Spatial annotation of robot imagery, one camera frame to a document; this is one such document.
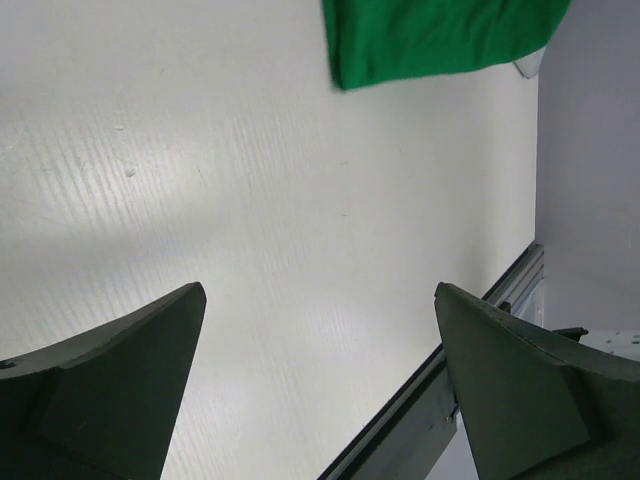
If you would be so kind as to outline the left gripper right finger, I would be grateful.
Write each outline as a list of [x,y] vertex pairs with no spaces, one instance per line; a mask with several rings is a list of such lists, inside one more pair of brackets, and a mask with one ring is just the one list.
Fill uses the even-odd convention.
[[482,479],[636,479],[639,364],[441,283],[435,311]]

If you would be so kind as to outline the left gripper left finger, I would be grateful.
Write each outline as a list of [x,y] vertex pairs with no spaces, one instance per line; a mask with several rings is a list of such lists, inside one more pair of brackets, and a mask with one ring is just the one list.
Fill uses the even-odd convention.
[[160,478],[205,308],[203,286],[190,283],[2,360],[2,478]]

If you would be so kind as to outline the green t shirt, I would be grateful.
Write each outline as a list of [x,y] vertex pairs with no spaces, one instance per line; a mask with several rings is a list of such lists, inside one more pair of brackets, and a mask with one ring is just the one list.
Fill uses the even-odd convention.
[[349,91],[511,63],[544,48],[569,6],[557,0],[325,1],[331,77]]

